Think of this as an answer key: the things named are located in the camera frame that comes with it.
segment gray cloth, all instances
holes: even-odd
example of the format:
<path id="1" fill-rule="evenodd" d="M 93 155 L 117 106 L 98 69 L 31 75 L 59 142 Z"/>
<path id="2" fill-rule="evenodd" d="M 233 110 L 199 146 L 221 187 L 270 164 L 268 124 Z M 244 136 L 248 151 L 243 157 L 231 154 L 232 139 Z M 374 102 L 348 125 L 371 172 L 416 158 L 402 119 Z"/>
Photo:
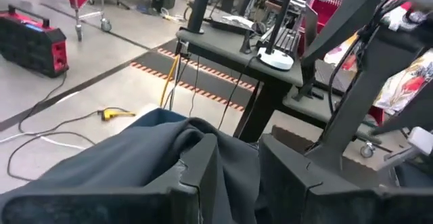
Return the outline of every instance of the gray cloth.
<path id="1" fill-rule="evenodd" d="M 142 187 L 167 171 L 206 133 L 218 139 L 222 168 L 212 223 L 256 223 L 260 167 L 258 150 L 199 118 L 154 127 L 133 127 L 76 156 L 65 159 L 39 179 L 0 195 L 0 210 L 12 197 L 44 189 Z"/>

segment red toolbox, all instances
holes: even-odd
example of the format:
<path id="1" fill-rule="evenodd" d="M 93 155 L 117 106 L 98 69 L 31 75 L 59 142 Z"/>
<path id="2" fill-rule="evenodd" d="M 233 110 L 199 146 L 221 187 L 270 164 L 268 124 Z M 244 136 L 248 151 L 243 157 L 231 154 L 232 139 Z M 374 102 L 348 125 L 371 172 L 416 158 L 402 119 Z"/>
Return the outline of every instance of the red toolbox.
<path id="1" fill-rule="evenodd" d="M 37 22 L 17 10 L 41 19 Z M 8 61 L 54 78 L 69 69 L 66 59 L 66 37 L 49 20 L 9 5 L 0 12 L 0 54 Z"/>

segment concrete floor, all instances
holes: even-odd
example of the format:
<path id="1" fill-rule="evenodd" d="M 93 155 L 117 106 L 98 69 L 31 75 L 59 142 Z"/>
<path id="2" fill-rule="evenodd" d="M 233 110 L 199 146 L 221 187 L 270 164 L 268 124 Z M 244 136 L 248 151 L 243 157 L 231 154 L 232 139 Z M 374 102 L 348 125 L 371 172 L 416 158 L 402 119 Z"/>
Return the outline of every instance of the concrete floor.
<path id="1" fill-rule="evenodd" d="M 8 3 L 24 5 L 21 1 L 0 0 L 0 9 L 4 9 Z M 134 9 L 127 11 L 121 7 L 107 4 L 106 15 L 112 22 L 112 32 L 132 42 L 104 33 L 94 26 L 83 24 L 83 42 L 79 43 L 74 29 L 74 20 L 68 16 L 68 14 L 73 14 L 68 0 L 25 1 L 31 1 L 33 11 L 50 18 L 51 25 L 61 28 L 67 36 L 70 70 L 65 85 L 56 94 L 75 87 L 98 74 L 147 52 L 144 47 L 151 49 L 173 39 L 180 27 L 180 24 L 159 17 L 145 16 Z M 134 0 L 127 1 L 131 5 L 134 3 Z M 172 15 L 183 14 L 185 7 L 186 0 L 177 0 L 176 7 L 171 10 Z M 85 7 L 83 11 L 89 12 L 91 8 L 94 7 Z M 65 12 L 65 14 L 54 11 L 55 9 Z M 99 21 L 96 19 L 89 20 L 89 23 L 99 26 Z M 60 82 L 60 79 L 47 79 L 31 73 L 4 61 L 0 57 L 0 94 L 2 95 L 0 122 L 31 108 Z M 143 107 L 150 104 L 158 104 L 163 85 L 164 81 L 162 79 L 136 68 L 126 67 L 120 72 L 32 116 L 23 124 L 23 127 L 26 131 L 42 131 L 64 120 L 83 116 L 108 106 L 118 106 L 139 112 Z M 192 95 L 191 91 L 178 88 L 173 110 L 188 116 Z M 223 104 L 196 95 L 191 115 L 204 118 L 213 125 L 218 125 L 223 110 Z M 241 115 L 241 112 L 229 108 L 221 127 L 222 131 L 232 134 Z M 132 120 L 132 118 L 117 118 L 112 122 L 102 123 L 99 117 L 95 116 L 84 121 L 64 125 L 60 130 L 81 133 L 98 142 L 119 132 Z M 272 125 L 290 129 L 310 140 L 316 140 L 321 132 L 321 129 L 283 115 L 280 112 L 274 113 L 267 125 L 266 132 L 270 131 Z M 2 131 L 0 132 L 0 141 L 17 133 L 16 126 Z M 77 145 L 81 148 L 89 146 L 86 141 L 73 135 L 54 135 L 49 138 L 58 142 Z M 28 139 L 30 137 L 24 136 L 13 141 L 0 143 L 0 193 L 25 184 L 25 181 L 8 177 L 5 167 L 9 155 Z M 361 144 L 352 144 L 346 154 L 359 155 L 360 147 Z M 395 144 L 391 144 L 390 147 L 397 148 Z M 78 149 L 65 148 L 38 139 L 16 154 L 12 162 L 12 171 L 15 174 L 33 179 L 60 160 L 73 156 L 77 152 L 79 152 Z M 371 162 L 364 160 L 363 164 L 372 167 L 375 164 L 373 161 L 381 159 L 383 154 L 384 152 L 380 152 L 376 154 L 375 160 L 373 159 Z"/>

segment white lamp base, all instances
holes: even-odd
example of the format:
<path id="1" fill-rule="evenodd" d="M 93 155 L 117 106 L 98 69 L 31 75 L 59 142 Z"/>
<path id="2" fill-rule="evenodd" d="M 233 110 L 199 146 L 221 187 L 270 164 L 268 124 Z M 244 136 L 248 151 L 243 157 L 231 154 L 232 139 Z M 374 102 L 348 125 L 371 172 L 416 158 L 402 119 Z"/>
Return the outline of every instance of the white lamp base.
<path id="1" fill-rule="evenodd" d="M 272 53 L 267 54 L 266 47 L 261 47 L 257 54 L 261 55 L 261 62 L 272 68 L 289 71 L 293 66 L 293 58 L 282 51 L 272 49 Z"/>

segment cart wheel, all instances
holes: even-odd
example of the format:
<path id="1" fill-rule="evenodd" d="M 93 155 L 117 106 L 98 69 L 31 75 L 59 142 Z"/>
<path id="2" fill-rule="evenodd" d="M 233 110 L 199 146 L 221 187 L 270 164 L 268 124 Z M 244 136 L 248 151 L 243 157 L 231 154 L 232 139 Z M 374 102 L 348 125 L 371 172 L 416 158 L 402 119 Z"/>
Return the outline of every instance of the cart wheel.
<path id="1" fill-rule="evenodd" d="M 105 32 L 110 32 L 112 29 L 111 23 L 108 19 L 101 20 L 101 29 Z"/>
<path id="2" fill-rule="evenodd" d="M 81 25 L 75 26 L 75 31 L 78 37 L 78 41 L 81 42 L 83 40 L 83 31 L 81 30 Z"/>

